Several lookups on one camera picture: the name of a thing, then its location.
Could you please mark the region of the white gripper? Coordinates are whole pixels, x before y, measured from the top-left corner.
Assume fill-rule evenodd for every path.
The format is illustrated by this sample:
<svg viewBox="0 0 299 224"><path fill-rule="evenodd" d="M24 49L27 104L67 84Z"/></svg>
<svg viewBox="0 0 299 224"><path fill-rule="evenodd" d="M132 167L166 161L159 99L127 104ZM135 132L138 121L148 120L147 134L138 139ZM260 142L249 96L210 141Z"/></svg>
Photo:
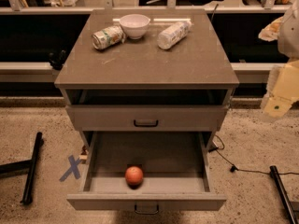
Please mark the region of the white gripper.
<svg viewBox="0 0 299 224"><path fill-rule="evenodd" d="M268 76L261 110L267 119L280 119L299 101L299 60L274 66Z"/></svg>

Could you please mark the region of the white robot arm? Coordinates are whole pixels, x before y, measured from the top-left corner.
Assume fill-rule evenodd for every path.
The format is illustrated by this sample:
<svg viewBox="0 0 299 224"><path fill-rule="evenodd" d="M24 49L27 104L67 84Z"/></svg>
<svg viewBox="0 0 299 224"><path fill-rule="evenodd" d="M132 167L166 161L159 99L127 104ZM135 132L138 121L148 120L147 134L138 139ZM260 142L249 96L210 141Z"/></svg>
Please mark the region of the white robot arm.
<svg viewBox="0 0 299 224"><path fill-rule="evenodd" d="M270 119L283 117L299 101L299 5L295 1L285 14L259 33L262 40L278 41L278 51L289 60L269 73L266 95L261 102L263 114Z"/></svg>

